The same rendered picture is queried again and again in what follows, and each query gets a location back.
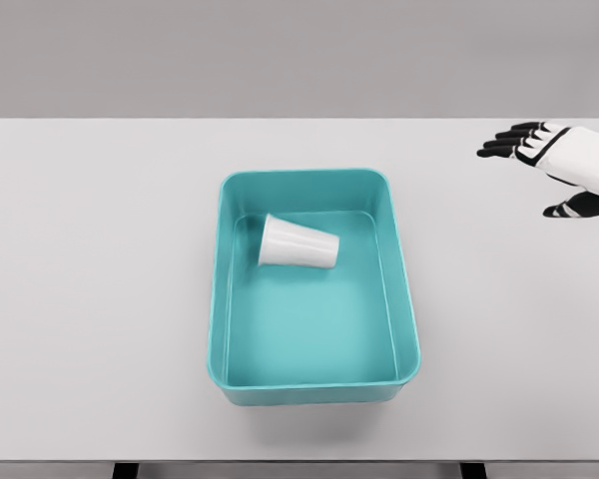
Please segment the white paper cup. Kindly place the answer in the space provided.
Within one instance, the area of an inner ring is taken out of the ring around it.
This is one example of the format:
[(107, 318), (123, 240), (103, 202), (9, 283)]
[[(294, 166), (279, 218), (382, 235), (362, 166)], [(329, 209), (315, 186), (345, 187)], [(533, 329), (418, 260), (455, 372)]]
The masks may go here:
[(267, 215), (259, 265), (334, 268), (339, 237)]

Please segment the teal plastic basket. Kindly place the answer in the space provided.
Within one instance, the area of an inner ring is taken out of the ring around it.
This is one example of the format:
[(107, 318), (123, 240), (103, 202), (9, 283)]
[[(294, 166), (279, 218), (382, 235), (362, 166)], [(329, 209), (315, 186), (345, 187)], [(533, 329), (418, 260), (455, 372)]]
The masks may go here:
[[(263, 265), (267, 217), (339, 239), (331, 268)], [(207, 368), (240, 406), (392, 399), (421, 352), (387, 178), (237, 172), (220, 187)]]

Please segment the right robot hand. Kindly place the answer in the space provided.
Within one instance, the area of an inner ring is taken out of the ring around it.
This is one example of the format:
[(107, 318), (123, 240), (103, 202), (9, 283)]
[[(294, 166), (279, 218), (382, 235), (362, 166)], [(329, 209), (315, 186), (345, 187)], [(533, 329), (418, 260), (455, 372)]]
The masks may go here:
[(516, 124), (485, 142), (480, 158), (504, 158), (543, 172), (581, 193), (543, 211), (551, 219), (599, 217), (599, 133), (554, 122)]

